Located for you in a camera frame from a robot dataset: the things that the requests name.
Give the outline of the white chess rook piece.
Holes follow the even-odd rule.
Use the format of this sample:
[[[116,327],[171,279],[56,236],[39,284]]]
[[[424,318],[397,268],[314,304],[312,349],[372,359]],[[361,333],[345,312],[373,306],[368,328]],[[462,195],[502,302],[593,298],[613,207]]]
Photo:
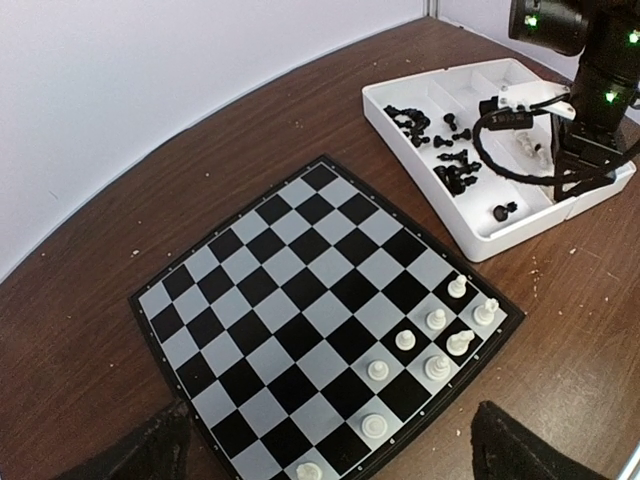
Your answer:
[[[473,310],[473,319],[480,326],[490,325],[499,309],[499,301],[495,298],[488,298],[483,304],[478,305]]]

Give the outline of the white chess pawn piece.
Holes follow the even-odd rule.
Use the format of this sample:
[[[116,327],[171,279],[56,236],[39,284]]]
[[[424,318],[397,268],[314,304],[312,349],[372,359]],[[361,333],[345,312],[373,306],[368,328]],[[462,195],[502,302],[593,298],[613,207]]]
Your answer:
[[[467,277],[459,274],[447,285],[447,293],[450,298],[460,299],[467,293]]]

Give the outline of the white chess bishop piece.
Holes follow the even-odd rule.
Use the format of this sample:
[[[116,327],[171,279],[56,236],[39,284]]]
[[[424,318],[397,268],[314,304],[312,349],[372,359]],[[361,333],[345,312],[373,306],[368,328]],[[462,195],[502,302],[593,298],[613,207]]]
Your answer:
[[[389,431],[389,424],[382,414],[371,413],[361,419],[360,430],[364,437],[379,440],[386,437]]]

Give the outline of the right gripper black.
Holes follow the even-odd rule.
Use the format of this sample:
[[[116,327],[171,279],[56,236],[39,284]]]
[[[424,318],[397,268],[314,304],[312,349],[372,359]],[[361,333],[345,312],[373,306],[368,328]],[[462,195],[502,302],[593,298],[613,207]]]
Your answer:
[[[622,157],[616,135],[638,82],[639,31],[594,32],[571,86],[575,118],[552,121],[555,174],[592,172]]]

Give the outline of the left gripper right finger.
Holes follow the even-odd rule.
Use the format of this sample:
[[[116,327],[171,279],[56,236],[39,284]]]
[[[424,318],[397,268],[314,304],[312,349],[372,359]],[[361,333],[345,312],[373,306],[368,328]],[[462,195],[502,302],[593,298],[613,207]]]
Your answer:
[[[476,479],[601,479],[598,472],[562,454],[492,401],[471,422]]]

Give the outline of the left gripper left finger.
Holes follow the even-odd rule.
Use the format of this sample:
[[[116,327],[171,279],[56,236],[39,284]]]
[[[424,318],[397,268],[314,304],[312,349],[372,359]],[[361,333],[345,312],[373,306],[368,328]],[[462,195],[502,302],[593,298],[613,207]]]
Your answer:
[[[190,441],[188,407],[176,400],[56,479],[185,479]]]

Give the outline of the white chess knight piece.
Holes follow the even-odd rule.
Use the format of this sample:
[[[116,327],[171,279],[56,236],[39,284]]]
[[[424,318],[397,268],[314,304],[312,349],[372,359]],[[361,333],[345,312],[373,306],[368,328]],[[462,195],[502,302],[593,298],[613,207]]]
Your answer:
[[[475,332],[463,330],[448,337],[446,350],[453,357],[465,355],[470,343],[475,339]]]

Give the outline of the black white chessboard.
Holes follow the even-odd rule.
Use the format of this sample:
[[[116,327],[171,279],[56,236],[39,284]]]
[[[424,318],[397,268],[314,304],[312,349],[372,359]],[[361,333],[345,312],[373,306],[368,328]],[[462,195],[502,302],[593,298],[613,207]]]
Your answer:
[[[447,285],[467,277],[467,293]],[[473,310],[499,301],[480,326]],[[130,305],[171,388],[234,479],[368,479],[474,380],[524,313],[430,232],[327,156],[274,185],[176,258]],[[440,331],[426,316],[446,312]],[[395,337],[409,329],[410,351]],[[475,332],[465,355],[449,336]],[[451,372],[432,381],[426,360]],[[384,360],[383,382],[367,366]],[[388,421],[368,439],[361,419]]]

